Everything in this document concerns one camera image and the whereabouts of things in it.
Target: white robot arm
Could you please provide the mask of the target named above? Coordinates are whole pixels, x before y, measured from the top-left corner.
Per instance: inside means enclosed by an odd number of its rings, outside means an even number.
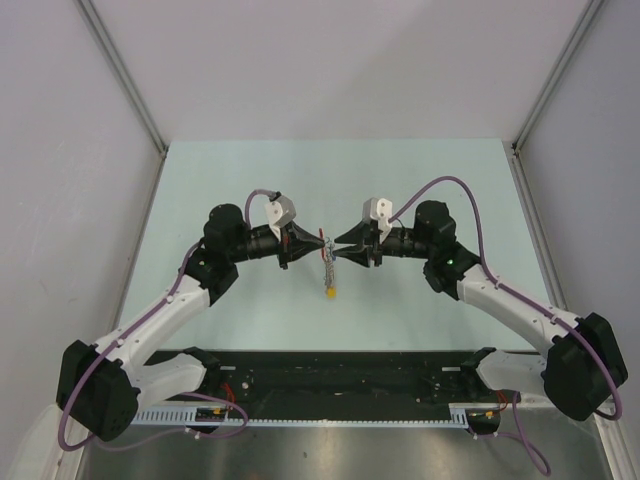
[[[393,218],[390,200],[368,200],[362,221],[335,239],[352,245],[335,255],[365,267],[380,266],[383,256],[423,259],[423,273],[434,291],[488,313],[540,354],[482,349],[462,366],[470,382],[545,395],[575,420],[585,420],[612,393],[617,395],[628,375],[607,320],[597,314],[583,319],[511,288],[483,258],[457,242],[456,223],[442,202],[418,205],[413,228],[391,228]]]
[[[73,417],[103,441],[120,435],[137,412],[220,375],[211,354],[190,348],[175,358],[145,365],[191,318],[213,305],[238,278],[236,263],[277,256],[286,269],[324,241],[293,222],[291,200],[277,193],[266,205],[269,223],[250,229],[235,205],[214,208],[204,237],[186,254],[176,282],[129,325],[92,345],[80,340],[64,353],[56,401],[63,423]],[[64,428],[59,438],[63,448]]]

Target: white cable tray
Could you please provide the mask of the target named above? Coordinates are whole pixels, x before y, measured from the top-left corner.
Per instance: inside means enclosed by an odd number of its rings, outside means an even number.
[[[158,406],[138,413],[132,425],[217,427],[241,425],[242,420],[196,420],[196,411],[202,406]],[[468,428],[463,408],[451,407],[451,420],[405,420],[405,421],[344,421],[344,420],[249,420],[251,427],[402,427],[402,428]]]

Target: table surface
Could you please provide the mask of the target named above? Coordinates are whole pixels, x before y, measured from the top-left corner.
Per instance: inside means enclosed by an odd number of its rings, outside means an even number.
[[[243,206],[255,188],[280,190],[296,205],[296,223],[335,237],[361,217],[362,203],[385,197],[399,209],[441,175],[474,192],[491,268],[511,284],[547,299],[502,143],[474,140],[174,142],[144,234],[121,323],[128,323],[174,279],[209,211]],[[447,202],[458,238],[477,251],[475,224],[459,186],[441,184],[424,199]],[[252,223],[266,223],[264,197]],[[402,218],[413,225],[414,208]],[[473,307],[431,291],[423,262],[384,260],[364,269],[335,265],[337,298],[324,293],[324,265],[314,252],[282,271],[275,258],[238,265],[240,278],[212,308],[181,328],[165,348],[230,350],[530,349]]]

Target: purple cable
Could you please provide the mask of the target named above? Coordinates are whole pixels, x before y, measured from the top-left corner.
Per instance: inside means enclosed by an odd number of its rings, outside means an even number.
[[[587,340],[582,335],[580,335],[574,328],[571,328],[571,326],[569,326],[567,323],[565,323],[561,319],[555,317],[555,314],[552,311],[548,310],[543,305],[540,305],[535,300],[533,300],[533,299],[527,297],[526,295],[518,292],[517,290],[511,288],[509,285],[505,285],[504,283],[500,283],[498,281],[498,278],[491,272],[491,270],[489,270],[489,267],[487,266],[487,259],[486,259],[486,256],[485,256],[485,251],[484,251],[484,237],[482,235],[482,223],[480,221],[480,211],[478,210],[478,204],[476,202],[475,197],[473,196],[473,193],[471,192],[471,189],[469,188],[469,186],[464,181],[462,181],[458,177],[453,177],[453,176],[450,176],[450,175],[446,175],[446,176],[443,176],[443,177],[438,177],[435,180],[431,180],[424,187],[422,187],[420,190],[418,190],[418,192],[413,197],[411,197],[409,199],[409,201],[400,210],[398,210],[398,212],[394,216],[392,216],[389,219],[389,222],[394,222],[395,220],[397,220],[400,217],[400,215],[402,215],[404,212],[406,212],[411,207],[411,205],[413,205],[431,187],[433,187],[434,185],[437,185],[438,183],[445,182],[445,181],[450,181],[450,182],[457,183],[458,185],[460,185],[462,187],[462,189],[466,192],[467,196],[469,197],[469,201],[471,202],[471,208],[473,209],[473,216],[475,217],[475,220],[476,220],[476,230],[477,230],[477,233],[478,233],[478,251],[479,251],[479,256],[480,256],[480,263],[481,263],[482,268],[484,269],[484,273],[485,273],[485,275],[487,275],[487,278],[489,279],[489,281],[491,281],[491,283],[493,283],[497,288],[500,288],[500,289],[504,290],[505,292],[507,292],[511,296],[517,298],[521,302],[523,302],[523,303],[529,305],[531,308],[537,310],[542,315],[544,315],[546,318],[550,319],[552,321],[552,323],[555,322],[558,325],[560,325],[563,329],[565,329],[567,332],[569,332],[569,334],[572,335],[584,347],[584,349],[589,353],[589,355],[591,355],[591,358],[593,358],[593,361],[595,362],[595,364],[600,369],[600,372],[602,372],[602,375],[604,376],[604,379],[607,382],[607,387],[611,391],[611,395],[613,397],[613,403],[615,405],[615,412],[613,414],[611,414],[611,415],[609,415],[608,413],[601,412],[599,410],[596,410],[596,414],[601,416],[602,418],[606,418],[607,420],[618,420],[622,416],[622,399],[620,398],[620,393],[618,392],[618,389],[616,388],[616,384],[613,381],[613,378],[611,378],[611,375],[609,374],[609,370],[607,370],[606,365],[600,359],[600,356],[594,350],[594,348],[589,344],[589,342],[587,342]]]
[[[473,431],[471,426],[469,426],[469,432],[473,434],[474,439],[490,440],[492,438],[510,438],[511,440],[516,440],[520,442],[522,446],[525,448],[525,450],[527,451],[529,458],[531,458],[531,462],[538,469],[538,471],[545,477],[550,477],[551,465],[549,465],[549,461],[542,454],[542,452],[534,444],[532,444],[527,438],[524,432],[524,429],[522,428],[522,425],[520,423],[520,415],[518,414],[518,409],[516,407],[517,403],[518,403],[518,392],[514,392],[511,405],[513,407],[513,419],[515,420],[516,428],[518,429],[519,435],[516,435],[515,433],[508,433],[508,432],[504,432],[504,433],[496,432],[496,433],[487,433],[487,434],[479,435]]]
[[[116,340],[111,342],[111,344],[109,344],[107,348],[105,348],[104,351],[100,355],[98,355],[98,357],[93,361],[93,363],[91,363],[91,365],[89,365],[89,368],[87,368],[85,372],[82,374],[82,376],[80,377],[80,380],[72,390],[71,395],[69,395],[69,399],[67,400],[67,403],[65,404],[64,409],[62,410],[62,417],[60,418],[60,425],[58,426],[58,445],[60,445],[60,448],[65,452],[73,452],[75,450],[78,450],[79,448],[84,447],[87,443],[89,443],[94,438],[94,435],[90,434],[87,438],[85,438],[79,443],[76,443],[75,445],[69,445],[65,440],[65,432],[67,429],[67,422],[69,421],[69,416],[71,415],[71,409],[73,408],[73,405],[78,399],[78,395],[80,394],[80,391],[87,383],[87,380],[89,380],[89,377],[91,377],[91,375],[96,370],[96,368],[98,368],[98,365],[100,364],[100,362],[102,362],[102,360],[104,360],[111,352],[113,352],[118,347],[118,340],[120,339],[125,340],[143,323],[149,320],[158,310],[160,310],[162,307],[164,307],[167,304],[167,297],[175,294],[176,291],[178,290],[180,281],[184,276],[184,271],[187,268],[187,262],[189,261],[189,257],[191,257],[191,254],[198,248],[199,245],[200,245],[200,242],[196,243],[191,248],[189,248],[189,250],[185,254],[184,259],[182,260],[182,265],[180,266],[180,270],[178,270],[178,276],[176,277],[176,280],[171,286],[171,288],[169,289],[169,293],[166,296],[162,297],[162,300],[160,300],[147,313],[145,313],[142,317],[140,317],[138,321],[136,321],[130,327],[128,327]]]
[[[186,395],[188,397],[194,397],[194,398],[199,398],[202,400],[209,400],[212,402],[217,402],[217,403],[222,403],[224,405],[226,405],[227,407],[231,407],[235,410],[237,410],[240,415],[242,415],[242,425],[240,425],[238,428],[236,428],[235,430],[232,430],[230,432],[227,433],[223,433],[223,434],[219,434],[219,435],[215,435],[212,433],[202,433],[202,432],[197,432],[191,429],[188,429],[189,432],[194,432],[195,435],[199,435],[201,437],[205,437],[205,438],[230,438],[230,437],[235,437],[236,435],[242,433],[244,431],[245,428],[247,428],[247,425],[249,424],[249,415],[247,415],[247,412],[244,411],[244,409],[242,407],[240,407],[238,404],[230,402],[228,400],[223,400],[222,398],[216,398],[216,397],[209,397],[207,395],[202,395],[201,393],[183,393],[182,395]],[[132,443],[130,445],[125,445],[123,447],[112,447],[109,444],[98,440],[96,442],[96,445],[98,445],[98,447],[100,447],[101,449],[107,451],[107,452],[112,452],[112,453],[120,453],[120,452],[127,452],[129,450],[133,450],[134,448],[138,448],[141,447],[142,445],[146,445],[147,443],[153,442],[154,440],[157,440],[159,438],[162,437],[166,437],[167,435],[173,435],[174,433],[185,433],[187,430],[185,430],[185,428],[171,428],[169,430],[163,430],[162,432],[156,433],[155,435],[151,435],[148,438],[145,438],[144,440],[140,440],[139,442],[136,443]]]
[[[251,202],[253,201],[254,197],[256,197],[257,195],[266,195],[267,197],[269,197],[269,199],[271,199],[271,197],[273,197],[275,194],[276,192],[274,192],[273,190],[266,190],[264,188],[256,188],[249,194],[249,196],[247,197],[247,201],[244,202],[244,221],[249,226],[249,228],[251,228],[249,210],[251,209]]]

